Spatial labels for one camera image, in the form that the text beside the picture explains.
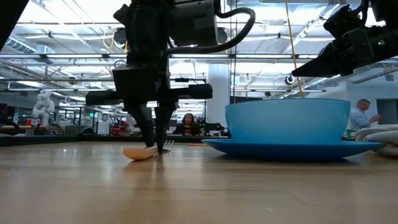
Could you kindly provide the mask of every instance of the large blue cup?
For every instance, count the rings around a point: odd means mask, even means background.
[[[259,100],[226,107],[233,139],[255,143],[336,142],[343,136],[350,103],[329,99]]]

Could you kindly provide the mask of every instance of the white column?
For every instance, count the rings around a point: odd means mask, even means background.
[[[229,105],[231,87],[228,64],[210,64],[207,79],[213,87],[213,98],[207,101],[208,122],[220,123],[227,128],[225,106]]]

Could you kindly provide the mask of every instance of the white towel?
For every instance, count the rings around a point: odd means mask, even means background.
[[[398,157],[398,125],[376,125],[351,134],[357,141],[381,142],[383,147],[374,150],[384,156]]]

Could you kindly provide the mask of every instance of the desk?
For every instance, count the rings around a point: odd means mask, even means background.
[[[230,159],[208,147],[131,162],[125,142],[0,149],[0,223],[396,224],[398,163]]]

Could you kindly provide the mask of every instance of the blue saucer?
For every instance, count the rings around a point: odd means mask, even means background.
[[[234,157],[283,161],[329,161],[354,156],[381,145],[378,142],[338,141],[314,144],[243,143],[234,139],[205,139],[208,146]]]

